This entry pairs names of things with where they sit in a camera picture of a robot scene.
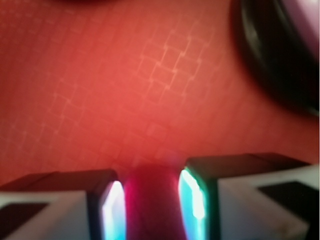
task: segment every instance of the red mat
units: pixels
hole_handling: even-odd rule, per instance
[[[0,184],[188,156],[319,161],[319,122],[279,107],[233,44],[229,0],[1,0]]]

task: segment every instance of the cyan light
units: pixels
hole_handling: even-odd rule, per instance
[[[188,170],[179,178],[179,198],[182,220],[189,240],[204,240],[206,236],[206,210],[204,193]]]
[[[104,240],[126,239],[125,193],[122,184],[114,181],[102,205]]]

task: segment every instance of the red textured fabric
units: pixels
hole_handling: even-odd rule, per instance
[[[0,184],[201,155],[317,163],[318,119],[257,87],[230,2],[0,0]]]
[[[185,240],[177,171],[138,167],[125,184],[128,240]]]

